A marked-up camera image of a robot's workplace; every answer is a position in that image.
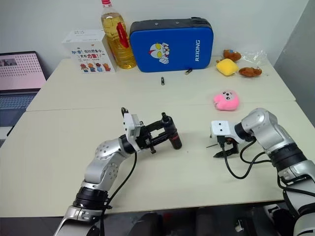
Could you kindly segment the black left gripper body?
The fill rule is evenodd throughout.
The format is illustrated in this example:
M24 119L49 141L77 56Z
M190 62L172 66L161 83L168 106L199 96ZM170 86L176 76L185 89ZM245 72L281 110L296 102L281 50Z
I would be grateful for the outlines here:
M151 132L155 130L155 126L153 124L143 125L140 128L140 134L136 138L136 143L138 144L141 150L150 149L152 154L156 153L156 150L153 145L153 138Z

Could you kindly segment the open laptop computer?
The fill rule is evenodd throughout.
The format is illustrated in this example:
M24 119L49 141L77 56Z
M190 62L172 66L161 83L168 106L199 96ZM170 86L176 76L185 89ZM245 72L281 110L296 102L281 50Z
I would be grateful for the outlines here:
M0 147L46 81L35 51L0 53Z

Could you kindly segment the blue cartoon zip case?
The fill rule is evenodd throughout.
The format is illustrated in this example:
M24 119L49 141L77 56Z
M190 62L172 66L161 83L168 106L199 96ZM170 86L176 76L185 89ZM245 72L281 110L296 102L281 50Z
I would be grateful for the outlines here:
M204 69L211 60L214 33L203 18L133 22L130 43L142 72Z

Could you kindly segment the black electric screwdriver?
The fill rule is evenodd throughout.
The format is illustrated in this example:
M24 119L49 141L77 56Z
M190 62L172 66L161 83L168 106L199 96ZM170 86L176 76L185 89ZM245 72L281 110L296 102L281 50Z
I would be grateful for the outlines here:
M162 112L161 115L161 124L164 128L164 131L168 135L169 141L171 142L174 149L180 149L182 147L182 142L172 117L168 116L165 112Z

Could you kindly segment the white printed carton box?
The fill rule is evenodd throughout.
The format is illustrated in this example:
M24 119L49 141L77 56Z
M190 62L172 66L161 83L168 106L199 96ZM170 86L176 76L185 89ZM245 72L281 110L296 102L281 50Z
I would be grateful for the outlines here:
M117 64L102 29L71 31L62 41L84 74L115 72Z

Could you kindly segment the pink plush toy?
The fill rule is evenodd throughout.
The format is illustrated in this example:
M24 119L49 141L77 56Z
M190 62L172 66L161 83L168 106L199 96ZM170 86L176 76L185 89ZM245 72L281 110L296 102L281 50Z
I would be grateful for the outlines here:
M224 90L214 96L213 103L219 111L235 111L239 107L240 100L235 91Z

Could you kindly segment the clear plastic bag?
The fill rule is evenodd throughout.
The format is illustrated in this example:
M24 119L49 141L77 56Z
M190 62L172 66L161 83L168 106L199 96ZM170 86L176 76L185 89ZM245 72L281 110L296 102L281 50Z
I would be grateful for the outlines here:
M263 66L268 62L267 54L264 50L241 52L241 60L258 67Z

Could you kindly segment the brown plush toy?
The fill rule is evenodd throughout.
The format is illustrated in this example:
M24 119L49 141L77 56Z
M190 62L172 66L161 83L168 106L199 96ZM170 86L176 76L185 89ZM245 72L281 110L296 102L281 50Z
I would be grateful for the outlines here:
M242 55L239 52L233 51L231 49L225 49L223 51L223 57L224 59L230 59L236 62L241 59Z
M260 68L253 67L243 67L239 70L239 74L245 77L257 77L262 74L262 70Z

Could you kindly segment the yellow cooking oil bottle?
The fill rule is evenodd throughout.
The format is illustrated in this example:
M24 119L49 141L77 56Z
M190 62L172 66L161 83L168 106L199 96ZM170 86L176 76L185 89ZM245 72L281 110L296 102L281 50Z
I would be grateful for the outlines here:
M101 23L114 59L120 68L132 69L136 66L136 60L131 49L124 19L113 8L111 0L101 0L101 3L103 6Z

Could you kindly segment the yellow plush toy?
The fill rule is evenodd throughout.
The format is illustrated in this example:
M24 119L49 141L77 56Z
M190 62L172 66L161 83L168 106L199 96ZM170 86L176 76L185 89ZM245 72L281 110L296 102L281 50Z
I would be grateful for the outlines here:
M239 70L238 65L231 59L218 60L216 68L224 76L231 76Z

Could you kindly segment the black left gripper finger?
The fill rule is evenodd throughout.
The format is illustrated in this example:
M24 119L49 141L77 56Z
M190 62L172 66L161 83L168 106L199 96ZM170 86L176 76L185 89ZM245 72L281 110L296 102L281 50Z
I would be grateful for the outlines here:
M167 133L160 133L157 137L154 137L151 139L151 145L156 146L158 144L161 144L167 140L169 140L169 135Z
M161 120L155 121L149 125L147 125L148 131L160 130L163 128L163 123Z

